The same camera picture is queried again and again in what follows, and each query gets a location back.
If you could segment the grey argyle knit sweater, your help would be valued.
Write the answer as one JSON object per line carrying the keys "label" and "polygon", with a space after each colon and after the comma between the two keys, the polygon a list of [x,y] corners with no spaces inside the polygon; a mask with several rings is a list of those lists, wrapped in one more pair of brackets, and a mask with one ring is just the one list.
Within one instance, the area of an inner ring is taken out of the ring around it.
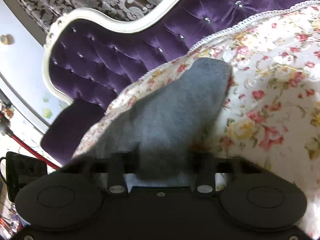
{"label": "grey argyle knit sweater", "polygon": [[190,185],[188,153],[217,119],[230,75],[224,61],[197,59],[179,79],[119,115],[98,142],[74,161],[134,151],[139,170],[126,177],[129,186]]}

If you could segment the floral bedspread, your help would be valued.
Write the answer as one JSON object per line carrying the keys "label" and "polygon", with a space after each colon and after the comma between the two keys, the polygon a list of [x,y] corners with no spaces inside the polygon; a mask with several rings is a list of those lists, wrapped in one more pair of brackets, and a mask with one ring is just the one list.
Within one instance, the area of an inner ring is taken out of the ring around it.
{"label": "floral bedspread", "polygon": [[296,184],[308,199],[300,228],[319,238],[319,1],[251,16],[197,42],[126,87],[74,152],[86,152],[136,101],[178,79],[200,57],[233,68],[217,124],[205,141]]}

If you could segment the red vacuum stick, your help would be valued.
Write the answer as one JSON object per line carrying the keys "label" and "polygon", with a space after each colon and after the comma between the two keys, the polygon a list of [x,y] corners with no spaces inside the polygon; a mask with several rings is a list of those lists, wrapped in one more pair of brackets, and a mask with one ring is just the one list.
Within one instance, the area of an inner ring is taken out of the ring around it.
{"label": "red vacuum stick", "polygon": [[11,139],[13,139],[15,142],[17,142],[20,146],[22,146],[25,150],[27,150],[29,153],[31,153],[33,156],[35,156],[37,159],[44,161],[48,166],[50,166],[54,170],[58,170],[60,168],[56,164],[54,164],[51,161],[49,161],[48,159],[46,159],[44,156],[37,153],[29,145],[27,145],[19,137],[17,137],[14,134],[14,132],[10,129],[10,121],[6,118],[6,116],[4,115],[3,112],[1,112],[1,133],[9,136]]}

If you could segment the purple tufted headboard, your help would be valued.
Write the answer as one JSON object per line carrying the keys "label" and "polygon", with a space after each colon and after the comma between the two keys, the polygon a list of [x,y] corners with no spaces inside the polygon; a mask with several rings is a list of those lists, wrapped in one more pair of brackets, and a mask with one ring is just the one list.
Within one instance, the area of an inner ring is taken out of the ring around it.
{"label": "purple tufted headboard", "polygon": [[89,128],[128,85],[178,58],[200,39],[268,11],[308,0],[163,0],[145,17],[120,22],[79,8],[58,18],[46,38],[43,79],[67,103],[41,140],[65,164]]}

